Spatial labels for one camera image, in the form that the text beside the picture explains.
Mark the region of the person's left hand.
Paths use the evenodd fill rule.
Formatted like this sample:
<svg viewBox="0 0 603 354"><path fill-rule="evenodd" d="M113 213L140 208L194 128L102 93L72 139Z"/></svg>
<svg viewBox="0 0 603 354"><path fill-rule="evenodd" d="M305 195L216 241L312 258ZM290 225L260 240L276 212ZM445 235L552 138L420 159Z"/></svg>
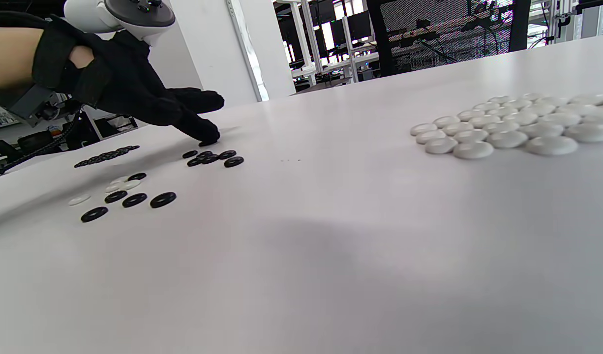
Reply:
<svg viewBox="0 0 603 354"><path fill-rule="evenodd" d="M104 40L57 17L41 24L32 63L32 80L40 87L111 114L175 127L202 146L220 139L216 125L201 114L222 108L224 98L214 90L165 87L145 42L124 30Z"/></svg>

